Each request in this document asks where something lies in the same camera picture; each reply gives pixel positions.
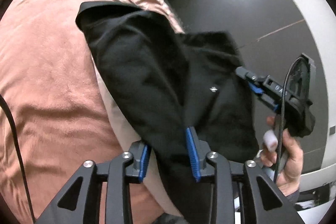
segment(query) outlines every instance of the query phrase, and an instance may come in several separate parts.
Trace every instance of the gray floor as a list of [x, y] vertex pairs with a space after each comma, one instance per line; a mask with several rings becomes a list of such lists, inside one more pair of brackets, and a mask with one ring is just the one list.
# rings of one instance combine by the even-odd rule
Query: gray floor
[[[186, 32], [228, 31], [239, 48], [245, 65], [259, 75], [272, 75], [282, 82], [290, 64], [301, 52], [316, 62], [316, 116], [313, 133], [300, 143], [305, 152], [304, 173], [321, 167], [327, 131], [328, 102], [324, 73], [313, 37], [292, 0], [168, 0]], [[267, 115], [255, 103], [255, 129], [261, 143]]]

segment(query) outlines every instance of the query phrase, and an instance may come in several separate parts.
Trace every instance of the pink blanket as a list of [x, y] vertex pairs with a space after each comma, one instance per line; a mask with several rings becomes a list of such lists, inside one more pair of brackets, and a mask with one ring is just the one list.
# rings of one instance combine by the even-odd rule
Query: pink blanket
[[[14, 0], [0, 22], [0, 94], [17, 126], [35, 216], [87, 159], [122, 152], [111, 128], [90, 51], [75, 25], [91, 0]], [[167, 16], [163, 0], [118, 0]], [[11, 130], [0, 111], [0, 193], [21, 223], [31, 223]], [[134, 223], [163, 213], [144, 185], [132, 185]]]

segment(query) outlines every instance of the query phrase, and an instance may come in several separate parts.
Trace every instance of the black cable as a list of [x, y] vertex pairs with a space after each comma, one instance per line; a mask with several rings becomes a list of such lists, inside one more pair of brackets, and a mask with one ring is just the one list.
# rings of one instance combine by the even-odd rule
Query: black cable
[[23, 184], [25, 186], [25, 191], [26, 191], [26, 196], [27, 196], [27, 200], [28, 200], [29, 211], [30, 211], [30, 214], [31, 214], [31, 220], [33, 221], [33, 223], [35, 223], [36, 220], [35, 220], [35, 216], [34, 216], [34, 212], [33, 212], [32, 201], [30, 199], [30, 194], [29, 194], [29, 190], [28, 190], [28, 183], [27, 183], [27, 178], [26, 178], [26, 172], [25, 172], [25, 168], [23, 166], [23, 160], [22, 160], [22, 156], [21, 156], [21, 152], [20, 152], [19, 141], [18, 141], [18, 138], [17, 138], [17, 132], [16, 132], [15, 122], [14, 122], [11, 110], [9, 109], [9, 107], [8, 107], [5, 99], [1, 96], [1, 94], [0, 94], [0, 107], [4, 110], [5, 115], [6, 115], [7, 119], [8, 119], [8, 122], [9, 122], [10, 128], [12, 130], [12, 135], [13, 135], [13, 140], [14, 140], [14, 146], [15, 146], [17, 158], [19, 160], [19, 165], [20, 165], [21, 174], [22, 174], [22, 178], [23, 178]]
[[285, 102], [286, 102], [286, 90], [287, 90], [287, 84], [289, 77], [292, 73], [293, 68], [298, 64], [299, 61], [303, 60], [305, 65], [307, 66], [308, 70], [310, 69], [309, 64], [306, 59], [303, 57], [297, 58], [289, 67], [285, 81], [283, 82], [283, 88], [282, 88], [282, 93], [281, 93], [281, 114], [280, 114], [280, 127], [279, 127], [279, 135], [278, 135], [278, 147], [277, 147], [277, 160], [275, 164], [275, 170], [274, 170], [274, 177], [273, 177], [273, 182], [276, 184], [278, 180], [278, 175], [279, 175], [279, 168], [280, 168], [280, 159], [281, 159], [281, 146], [282, 146], [282, 135], [284, 131], [284, 123], [285, 123]]

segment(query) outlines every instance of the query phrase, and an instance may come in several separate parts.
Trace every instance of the blue gripper pad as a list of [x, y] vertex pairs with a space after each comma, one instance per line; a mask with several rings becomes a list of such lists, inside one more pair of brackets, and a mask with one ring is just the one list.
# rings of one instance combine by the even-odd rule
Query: blue gripper pad
[[150, 155], [151, 155], [151, 148], [147, 144], [145, 144], [140, 158], [140, 172], [139, 172], [140, 183], [143, 182], [143, 179], [146, 177]]
[[201, 180], [201, 168], [200, 168], [200, 157], [199, 157], [199, 140], [196, 131], [193, 127], [188, 127], [186, 129], [186, 144], [191, 164], [191, 169], [196, 182]]

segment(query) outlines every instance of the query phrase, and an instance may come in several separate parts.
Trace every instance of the finger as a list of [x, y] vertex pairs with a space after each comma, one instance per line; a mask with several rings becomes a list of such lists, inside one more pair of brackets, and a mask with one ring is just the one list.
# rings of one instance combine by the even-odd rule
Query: finger
[[275, 121], [275, 117], [268, 116], [268, 117], [266, 118], [266, 123], [267, 123], [270, 127], [272, 127], [272, 126], [274, 125], [274, 121]]
[[263, 152], [260, 153], [260, 160], [263, 163], [263, 165], [267, 167], [271, 167], [273, 163], [263, 154]]
[[298, 164], [301, 164], [303, 162], [303, 151], [298, 142], [289, 135], [288, 129], [283, 131], [282, 143], [283, 146], [286, 147], [290, 158], [298, 162]]
[[261, 154], [265, 155], [265, 157], [272, 163], [275, 163], [277, 161], [277, 153], [276, 152], [270, 152], [265, 144], [262, 144], [263, 151]]

